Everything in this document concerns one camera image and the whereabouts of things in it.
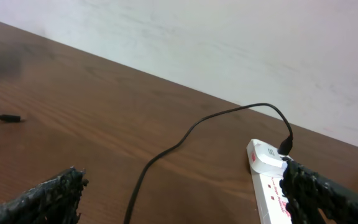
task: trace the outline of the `white adapter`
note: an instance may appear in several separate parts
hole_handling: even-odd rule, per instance
[[[288,199],[280,187],[287,163],[277,148],[257,139],[248,144],[247,153],[261,224],[291,224]]]
[[[258,139],[252,139],[247,146],[247,152],[249,164],[258,174],[283,177],[287,163],[282,160],[277,148]]]

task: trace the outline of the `wood grain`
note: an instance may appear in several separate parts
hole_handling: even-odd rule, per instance
[[[146,162],[235,106],[0,23],[0,113],[27,117],[0,123],[0,203],[74,165],[90,180],[80,223],[121,223]],[[294,159],[358,193],[358,147],[293,130]],[[251,110],[202,123],[149,169],[131,223],[259,223],[246,145],[286,135]]]

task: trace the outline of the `cable connector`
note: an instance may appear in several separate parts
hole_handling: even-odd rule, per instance
[[[9,123],[18,123],[18,122],[22,121],[20,116],[8,115],[8,114],[0,115],[0,120],[5,121],[5,122],[9,122]]]
[[[283,142],[281,142],[280,147],[278,148],[278,153],[283,156],[287,156],[292,149],[292,140],[293,137],[290,135]]]

